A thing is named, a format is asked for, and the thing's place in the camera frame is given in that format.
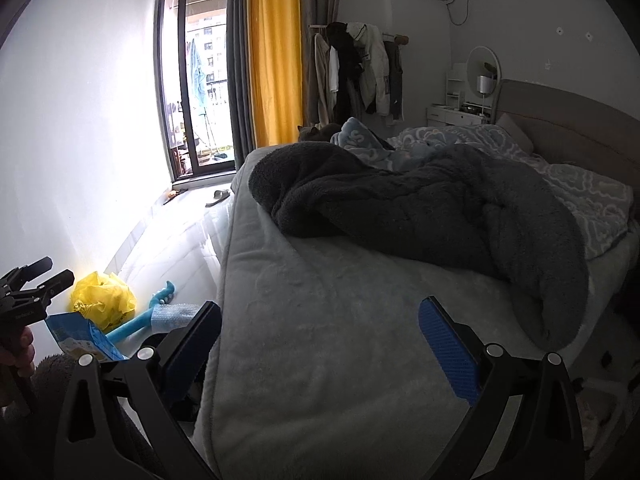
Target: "gray fitted sheet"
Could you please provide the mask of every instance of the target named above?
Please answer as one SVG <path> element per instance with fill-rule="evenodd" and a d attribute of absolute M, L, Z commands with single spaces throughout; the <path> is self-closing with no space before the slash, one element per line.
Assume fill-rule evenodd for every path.
<path fill-rule="evenodd" d="M 222 478 L 415 479 L 468 408 L 454 396 L 417 323 L 433 294 L 483 342 L 539 358 L 505 283 L 359 247 L 282 235 L 247 181 L 234 181 L 222 262 L 222 334 L 211 351 L 194 443 Z M 638 258 L 637 232 L 591 260 L 578 355 Z"/>

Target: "round mirror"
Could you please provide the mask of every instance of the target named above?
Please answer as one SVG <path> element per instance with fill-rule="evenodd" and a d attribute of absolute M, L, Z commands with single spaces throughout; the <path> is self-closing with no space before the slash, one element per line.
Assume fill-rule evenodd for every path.
<path fill-rule="evenodd" d="M 500 63 L 494 51 L 486 46 L 476 46 L 466 61 L 466 80 L 476 97 L 491 95 L 500 82 Z"/>

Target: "curtain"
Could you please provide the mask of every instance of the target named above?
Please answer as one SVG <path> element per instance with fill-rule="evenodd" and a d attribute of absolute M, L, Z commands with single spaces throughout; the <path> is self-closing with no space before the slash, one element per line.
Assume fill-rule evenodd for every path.
<path fill-rule="evenodd" d="M 256 145 L 295 142 L 303 121 L 300 0 L 249 0 L 248 15 Z"/>
<path fill-rule="evenodd" d="M 236 168 L 255 149 L 251 110 L 247 0 L 227 0 L 226 72 Z"/>
<path fill-rule="evenodd" d="M 309 25 L 328 25 L 338 18 L 338 2 L 340 0 L 302 0 L 302 56 L 303 56 L 303 92 L 305 124 L 319 122 L 318 117 L 318 78 L 316 77 L 316 60 L 314 57 L 314 35 L 317 29 L 309 29 Z"/>

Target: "sliding glass door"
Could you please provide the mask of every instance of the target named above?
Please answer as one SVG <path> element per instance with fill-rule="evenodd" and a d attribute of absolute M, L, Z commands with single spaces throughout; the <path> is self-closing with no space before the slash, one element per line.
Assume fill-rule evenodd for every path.
<path fill-rule="evenodd" d="M 226 86 L 226 0 L 160 0 L 158 70 L 174 179 L 235 167 Z"/>

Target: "sandal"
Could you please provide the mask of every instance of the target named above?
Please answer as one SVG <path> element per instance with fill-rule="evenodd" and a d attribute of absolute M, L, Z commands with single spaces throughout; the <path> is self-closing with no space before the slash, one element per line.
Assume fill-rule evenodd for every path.
<path fill-rule="evenodd" d="M 213 202 L 209 202 L 204 207 L 212 207 L 217 203 L 222 202 L 225 198 L 229 198 L 231 192 L 228 189 L 217 189 L 213 192 Z"/>

